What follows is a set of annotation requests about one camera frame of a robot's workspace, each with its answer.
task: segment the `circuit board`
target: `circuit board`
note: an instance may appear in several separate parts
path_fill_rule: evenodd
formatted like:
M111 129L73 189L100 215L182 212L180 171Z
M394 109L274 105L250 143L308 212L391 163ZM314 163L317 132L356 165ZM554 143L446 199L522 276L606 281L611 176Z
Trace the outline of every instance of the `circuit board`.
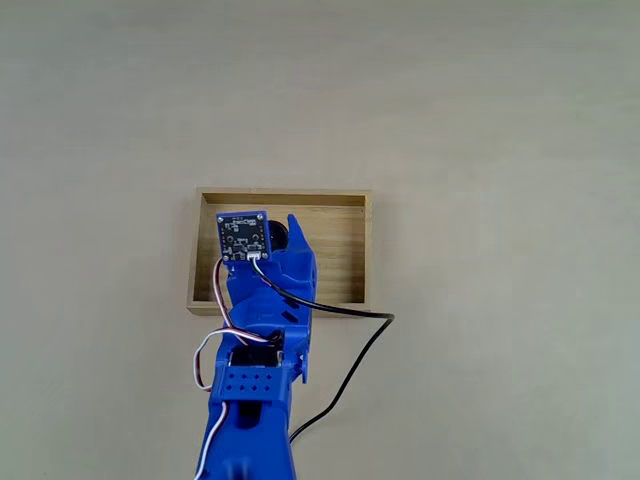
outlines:
M266 212L217 215L220 251L225 262L246 261L248 253L269 258L271 253Z

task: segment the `robotic arm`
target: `robotic arm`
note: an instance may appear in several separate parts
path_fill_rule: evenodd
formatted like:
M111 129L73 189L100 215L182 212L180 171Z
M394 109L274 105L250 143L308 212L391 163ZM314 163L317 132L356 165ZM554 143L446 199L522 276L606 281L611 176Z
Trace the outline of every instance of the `robotic arm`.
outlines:
M288 217L288 232L264 211L219 214L217 222L223 256L214 267L214 291L225 327L211 332L194 356L196 382L211 392L195 480L295 480L288 437L291 385L299 376L307 380L311 308L387 321L365 345L332 404L301 428L333 408L393 315L315 303L315 255L295 216ZM217 285L221 262L229 271L231 312ZM205 386L200 351L217 333L224 335L215 377Z

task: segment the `blue bracket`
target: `blue bracket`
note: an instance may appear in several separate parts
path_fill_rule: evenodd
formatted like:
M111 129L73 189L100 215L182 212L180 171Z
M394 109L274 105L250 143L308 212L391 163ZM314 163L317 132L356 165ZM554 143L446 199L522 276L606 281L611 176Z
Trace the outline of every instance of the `blue bracket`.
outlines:
M266 212L251 213L262 214L267 222ZM295 216L289 215L288 223L287 247L269 251L268 258L259 261L260 268L282 288L315 300L315 255ZM286 301L265 285L250 262L229 260L225 265L233 323L264 337L278 334L281 345L276 366L239 366L233 364L234 350L246 347L233 335L224 336L216 356L204 438L220 416L223 401L229 414L209 447L201 479L295 480L288 440L291 385L299 376L307 380L311 310Z

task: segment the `white cable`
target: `white cable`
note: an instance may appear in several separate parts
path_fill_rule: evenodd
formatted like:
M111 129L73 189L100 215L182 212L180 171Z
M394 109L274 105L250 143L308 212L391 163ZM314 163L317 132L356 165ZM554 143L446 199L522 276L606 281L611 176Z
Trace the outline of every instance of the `white cable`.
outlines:
M229 406L227 405L227 402L222 402L222 411L220 412L220 416L218 417L218 420L216 420L216 423L213 425L213 427L211 427L211 431L209 431L209 435L207 435L207 441L204 442L204 447L202 448L202 457L200 458L200 467L198 468L198 472L196 473L196 476L193 480L200 480L202 472L204 472L204 464L207 460L207 454L209 453L211 441L213 440L213 437L215 437L216 432L220 430L222 423L224 422L225 418L227 418L228 412Z
M222 258L219 258L213 266L213 272L211 274L211 284L213 285L213 293L216 296L216 302L218 303L218 308L220 309L220 313L222 313L222 319L224 320L224 324L227 327L235 328L235 325L231 321L231 316L229 315L229 309L224 303L224 297L222 296L222 292L220 291L220 266L222 265ZM243 345L247 345L247 342L242 339L242 337L238 337L240 343Z
M257 261L257 259L256 259L255 257L253 257L253 258L251 259L251 264L253 265L253 268L255 268L255 269L256 269L256 271L257 271L258 273L261 273L262 275L264 275L264 276L266 277L266 275L264 274L264 272L263 272L263 271L260 269L260 267L258 266L258 261ZM266 283L267 285L269 285L267 282L265 282L265 281L264 281L264 279L263 279L263 278L261 278L260 280L262 280L264 283Z
M206 337L204 337L204 340L202 341L200 346L197 348L197 350L193 354L193 379L195 380L198 388L200 390L204 390L205 392L210 392L212 385L204 385L202 383L202 378L200 376L200 352L202 351L202 349L204 348L204 346L207 344L207 342L211 337L213 337L214 335L222 334L222 333L232 333L236 337L246 338L248 340L253 340L254 342L259 342L259 343L269 342L269 340L267 340L266 338L262 338L259 335L245 332L244 330L239 330L237 328L219 328L218 330L214 330L213 332L210 332Z

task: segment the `wire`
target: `wire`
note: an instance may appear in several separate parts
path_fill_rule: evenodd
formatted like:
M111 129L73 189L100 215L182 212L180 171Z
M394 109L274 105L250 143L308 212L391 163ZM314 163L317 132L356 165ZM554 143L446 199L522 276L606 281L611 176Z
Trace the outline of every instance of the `wire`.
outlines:
M220 309L220 313L222 313L222 319L224 320L224 324L227 327L235 328L235 325L231 321L231 315L229 315L229 309L224 303L224 297L222 296L222 292L220 290L220 267L222 266L222 257L219 258L215 265L213 266L213 272L211 274L211 284L213 285L213 293L216 296L216 302L218 304L218 308ZM243 345L247 345L247 342L244 341L242 337L238 337L238 340Z
M193 354L193 379L196 382L196 385L200 390L204 390L205 392L210 392L212 385L205 385L202 383L202 376L200 375L200 353L202 349L205 347L207 342L214 335L220 335L223 333L231 333L238 338L246 338L248 340L253 340L258 343L269 343L270 340L261 337L260 335L256 335L255 333L250 333L245 330L240 330L239 328L219 328L218 330L214 330L213 332L209 332L209 334L204 337L204 340L200 344L200 346L196 349Z
M331 306L331 305L324 305L322 303L312 302L311 300L305 300L304 298L298 297L297 295L294 295L293 293L287 292L286 290L284 290L284 289L278 287L276 284L274 284L269 279L269 277L267 277L264 274L264 272L260 269L260 267L258 266L258 262L257 262L257 260L255 258L251 259L251 265L253 266L254 271L258 274L258 276L262 279L262 281L264 283L269 285L271 288L273 288L276 292L278 292L283 297L288 298L290 300L293 300L293 301L295 301L295 302L297 302L297 303L299 303L301 305L305 305L307 307L314 308L316 310L322 310L322 311L325 311L325 312L332 312L332 313L337 313L337 314L341 314L341 315L352 315L352 316L356 316L356 317L384 318L385 319L385 322L380 326L380 328L378 328L378 330L376 330L376 332L371 336L371 338L367 341L367 343L364 345L364 347L360 351L360 354L356 358L356 361L353 362L353 365L349 369L349 372L347 373L346 377L344 377L344 380L342 381L342 384L340 385L340 388L338 388L338 392L333 397L333 400L331 400L331 403L329 403L327 408L322 410L316 416L314 416L313 418L311 418L311 419L307 420L305 423L303 423L300 427L298 427L289 436L289 442L293 442L303 431L305 431L307 428L309 428L311 425L316 423L321 418L325 417L331 410L333 410L333 407L336 406L336 404L340 400L340 397L342 397L342 394L344 393L345 389L347 388L347 385L349 384L349 381L351 381L351 377L353 377L353 374L356 372L356 370L360 366L360 363L362 363L362 360L364 359L365 355L367 354L367 352L369 351L371 346L375 343L375 341L378 339L378 337L380 337L380 335L382 335L382 332L384 332L387 329L387 327L389 325L391 325L391 323L395 319L395 315L393 313L365 312L365 311L362 311L362 310L353 310L351 308L334 307L334 306Z
M222 427L222 424L227 419L228 415L229 406L227 405L227 402L222 402L222 411L220 412L220 416L218 417L218 420L216 420L216 423L213 425L213 427L211 427L209 435L207 435L207 441L204 442L204 447L202 447L202 457L200 458L200 467L198 468L198 472L196 473L196 476L193 480L200 480L200 477L202 477L202 473L204 472L204 464L207 460L209 448L211 447L211 441L213 440L213 437L216 436L216 433L218 433L218 430L220 430L220 427Z
M322 303L312 302L311 300L305 300L302 297L298 297L291 292L287 292L283 288L280 288L275 283L273 283L269 277L267 277L264 272L258 266L258 263L255 258L251 259L251 265L253 266L253 270L258 274L258 276L262 279L264 283L273 288L276 292L278 292L283 297L286 297L290 300L293 300L300 305L304 305L309 308L314 308L316 310L322 310L324 312L337 313L339 315L351 315L354 317L364 317L364 318L385 318L387 320L393 321L395 315L393 313L384 313L384 312L366 312L364 310L353 310L351 308L344 307L334 307L332 305L324 305Z

